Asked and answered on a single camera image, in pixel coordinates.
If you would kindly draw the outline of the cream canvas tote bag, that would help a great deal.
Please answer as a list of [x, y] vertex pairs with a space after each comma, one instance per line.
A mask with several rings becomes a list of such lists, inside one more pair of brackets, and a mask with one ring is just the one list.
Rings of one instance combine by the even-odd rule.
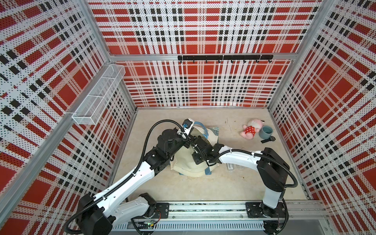
[[[195, 122], [190, 134], [197, 137], [207, 145], [214, 146], [218, 143], [219, 128], [205, 127], [200, 122]], [[217, 163], [209, 164], [203, 159], [205, 151], [199, 144], [193, 144], [189, 148], [181, 148], [170, 162], [171, 170], [188, 177], [202, 177], [210, 175], [217, 168]]]

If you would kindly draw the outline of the clear compass case red label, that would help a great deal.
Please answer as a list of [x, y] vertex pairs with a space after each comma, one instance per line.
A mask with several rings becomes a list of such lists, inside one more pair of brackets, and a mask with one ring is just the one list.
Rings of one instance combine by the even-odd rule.
[[234, 165], [233, 164], [227, 164], [227, 169], [229, 171], [234, 171]]

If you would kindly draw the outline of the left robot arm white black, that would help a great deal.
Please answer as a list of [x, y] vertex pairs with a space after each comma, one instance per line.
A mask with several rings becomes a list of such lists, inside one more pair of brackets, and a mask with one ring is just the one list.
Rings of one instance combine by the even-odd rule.
[[111, 232], [116, 223], [120, 222], [120, 217], [115, 214], [120, 204], [142, 184], [164, 170], [182, 147], [189, 146], [194, 121], [188, 118], [183, 124], [178, 124], [174, 120], [164, 119], [156, 122], [152, 128], [166, 122], [177, 125], [177, 128], [163, 131], [157, 138], [157, 145], [147, 152], [152, 133], [149, 131], [136, 167], [102, 192], [82, 197], [77, 212], [63, 226], [65, 233], [107, 235]]

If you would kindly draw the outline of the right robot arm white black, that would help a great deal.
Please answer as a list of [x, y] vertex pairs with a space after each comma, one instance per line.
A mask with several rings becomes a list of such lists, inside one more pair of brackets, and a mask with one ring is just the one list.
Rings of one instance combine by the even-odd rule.
[[191, 143], [192, 154], [196, 164], [205, 162], [208, 166], [215, 164], [235, 164], [259, 173], [265, 185], [265, 192], [261, 203], [250, 209], [252, 217], [272, 218], [276, 216], [283, 204], [287, 188], [295, 188], [298, 181], [290, 171], [290, 166], [271, 148], [263, 151], [247, 151], [234, 149], [223, 144], [211, 145], [202, 138]]

